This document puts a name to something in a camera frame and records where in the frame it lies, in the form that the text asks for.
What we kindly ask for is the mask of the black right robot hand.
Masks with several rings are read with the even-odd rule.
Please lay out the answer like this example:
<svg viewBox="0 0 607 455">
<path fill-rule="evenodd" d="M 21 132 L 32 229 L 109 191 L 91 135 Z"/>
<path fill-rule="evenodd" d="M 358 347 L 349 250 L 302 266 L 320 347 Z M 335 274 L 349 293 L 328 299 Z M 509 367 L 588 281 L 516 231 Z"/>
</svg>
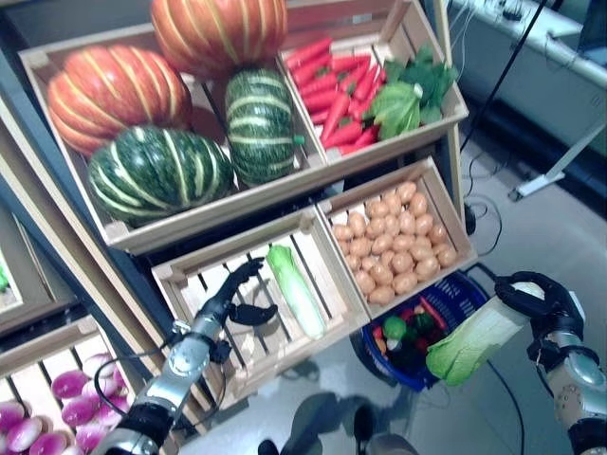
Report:
<svg viewBox="0 0 607 455">
<path fill-rule="evenodd" d="M 543 297 L 517 289 L 516 284 L 532 283 L 543 291 Z M 494 285 L 496 296 L 508 307 L 530 318 L 534 338 L 554 332 L 575 335 L 583 341 L 584 321 L 570 292 L 559 282 L 532 271 L 499 276 Z"/>
</svg>

